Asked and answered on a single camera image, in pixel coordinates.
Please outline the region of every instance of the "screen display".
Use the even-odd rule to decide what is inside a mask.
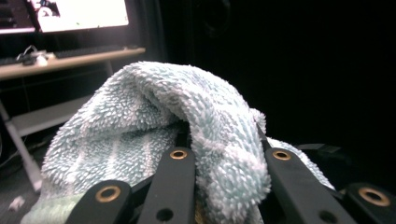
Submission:
[[[128,25],[124,0],[31,0],[43,33]]]

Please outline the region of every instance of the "screw hole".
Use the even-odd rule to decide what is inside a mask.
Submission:
[[[169,221],[172,217],[173,212],[169,208],[164,208],[157,212],[157,220],[159,221]]]
[[[105,186],[96,192],[95,198],[99,203],[109,203],[120,196],[121,189],[117,186]]]
[[[187,152],[183,150],[175,150],[171,153],[171,158],[174,160],[183,160],[187,157]]]
[[[371,189],[371,188],[361,188],[359,189],[359,195],[369,203],[378,205],[378,206],[389,206],[390,200],[389,198],[383,194],[382,192]]]
[[[337,217],[335,217],[331,212],[328,212],[328,211],[320,211],[319,217],[325,223],[337,223],[338,222]]]
[[[284,151],[275,151],[273,155],[275,158],[282,161],[288,161],[291,159],[290,154]]]

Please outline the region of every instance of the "brass insert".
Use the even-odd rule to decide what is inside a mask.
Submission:
[[[273,156],[275,158],[277,158],[278,160],[282,160],[282,161],[288,161],[291,159],[291,156],[289,153],[285,152],[285,151],[275,151],[273,152]]]
[[[171,158],[174,160],[183,160],[186,157],[187,157],[187,152],[184,150],[177,149],[171,152]]]
[[[110,191],[109,195],[104,195],[105,191]],[[121,194],[121,189],[117,186],[105,186],[102,187],[99,191],[96,192],[96,201],[99,203],[109,203],[115,199],[117,199]]]
[[[369,203],[373,203],[378,206],[389,206],[389,198],[382,192],[372,188],[361,188],[359,189],[359,195]]]

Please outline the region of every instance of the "table leg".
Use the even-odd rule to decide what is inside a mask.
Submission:
[[[106,72],[107,76],[111,77],[113,76],[113,67],[111,66],[111,61],[105,61],[105,67],[106,67]]]
[[[0,114],[3,119],[3,122],[6,125],[8,133],[12,138],[12,141],[14,142],[17,150],[22,156],[23,166],[33,186],[33,189],[35,190],[35,192],[39,192],[41,190],[41,184],[42,184],[42,176],[41,176],[40,168],[38,167],[37,163],[32,158],[32,156],[29,154],[26,145],[21,140],[21,137],[18,134],[15,125],[12,123],[12,120],[9,118],[9,115],[1,101],[0,101]]]

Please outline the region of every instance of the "terry cloth towel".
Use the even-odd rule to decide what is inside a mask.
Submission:
[[[65,223],[92,185],[118,179],[133,186],[155,174],[181,119],[190,124],[197,197],[207,222],[260,222],[257,205],[271,187],[256,127],[265,130],[264,114],[206,71],[144,62],[110,77],[60,128],[42,168],[40,198],[21,223]],[[295,152],[331,187],[304,153],[274,139],[270,144]]]

